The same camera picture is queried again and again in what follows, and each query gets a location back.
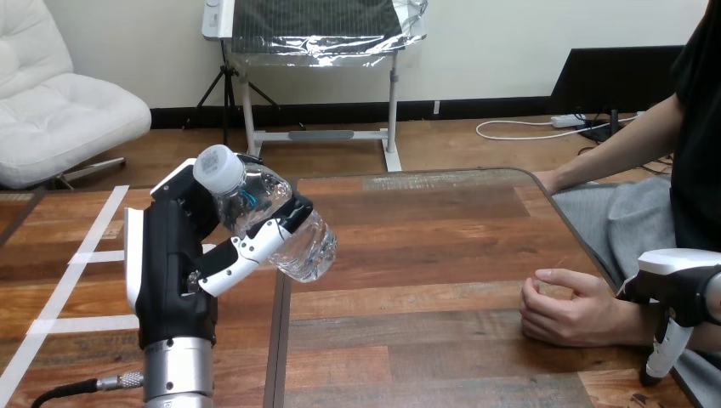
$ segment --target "white chair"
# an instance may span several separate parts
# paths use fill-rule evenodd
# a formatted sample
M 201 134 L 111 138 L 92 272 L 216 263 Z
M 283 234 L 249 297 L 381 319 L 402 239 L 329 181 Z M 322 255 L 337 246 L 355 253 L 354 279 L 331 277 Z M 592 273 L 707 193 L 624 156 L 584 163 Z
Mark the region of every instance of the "white chair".
M 0 0 L 0 184 L 68 182 L 123 158 L 66 173 L 147 133 L 150 110 L 117 85 L 72 73 L 42 0 Z

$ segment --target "white wall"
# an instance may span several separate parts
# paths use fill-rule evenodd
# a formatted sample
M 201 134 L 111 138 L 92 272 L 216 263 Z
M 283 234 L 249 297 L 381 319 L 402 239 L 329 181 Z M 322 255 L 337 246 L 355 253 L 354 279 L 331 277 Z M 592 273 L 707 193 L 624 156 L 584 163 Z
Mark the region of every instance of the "white wall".
M 219 46 L 200 33 L 203 0 L 45 1 L 76 72 L 152 108 L 195 105 L 218 72 Z M 685 43 L 706 4 L 430 0 L 428 38 L 401 53 L 400 98 L 549 95 L 571 48 Z M 255 67 L 251 80 L 281 104 L 376 102 L 388 100 L 388 68 Z M 209 103 L 222 105 L 222 94 Z

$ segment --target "clear plastic bottle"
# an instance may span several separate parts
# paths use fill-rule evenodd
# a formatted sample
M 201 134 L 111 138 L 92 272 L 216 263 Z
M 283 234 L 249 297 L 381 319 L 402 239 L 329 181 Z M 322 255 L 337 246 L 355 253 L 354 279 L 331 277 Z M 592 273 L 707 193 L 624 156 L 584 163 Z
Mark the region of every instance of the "clear plastic bottle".
M 221 144 L 198 156 L 193 176 L 213 194 L 220 223 L 241 238 L 292 196 L 281 176 L 265 166 L 243 163 Z M 268 260 L 296 281 L 311 282 L 331 267 L 337 249 L 338 239 L 314 210 Z

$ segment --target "person's hand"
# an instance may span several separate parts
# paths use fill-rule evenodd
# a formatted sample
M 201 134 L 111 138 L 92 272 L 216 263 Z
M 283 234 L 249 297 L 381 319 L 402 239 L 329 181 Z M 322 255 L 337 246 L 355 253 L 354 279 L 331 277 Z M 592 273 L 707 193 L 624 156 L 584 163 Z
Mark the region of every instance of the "person's hand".
M 520 301 L 527 337 L 559 346 L 592 347 L 637 343 L 636 337 L 644 334 L 635 333 L 641 327 L 633 327 L 638 305 L 616 300 L 600 278 L 567 269 L 542 269 L 536 276 L 572 289 L 573 296 L 571 300 L 550 298 L 540 293 L 537 282 L 527 279 Z
M 533 173 L 533 175 L 538 178 L 538 181 L 543 184 L 543 187 L 546 188 L 546 190 L 551 196 L 562 190 L 561 186 L 559 185 L 558 176 L 556 176 L 555 171 L 551 170 L 548 172 L 536 172 Z

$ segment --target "white bottle cap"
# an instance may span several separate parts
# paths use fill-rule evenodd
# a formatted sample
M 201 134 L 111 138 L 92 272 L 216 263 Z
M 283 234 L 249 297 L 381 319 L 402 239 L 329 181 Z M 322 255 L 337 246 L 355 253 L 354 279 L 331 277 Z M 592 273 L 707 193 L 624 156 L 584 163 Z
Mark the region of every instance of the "white bottle cap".
M 246 167 L 227 146 L 216 144 L 198 156 L 193 177 L 211 193 L 224 194 L 245 180 Z

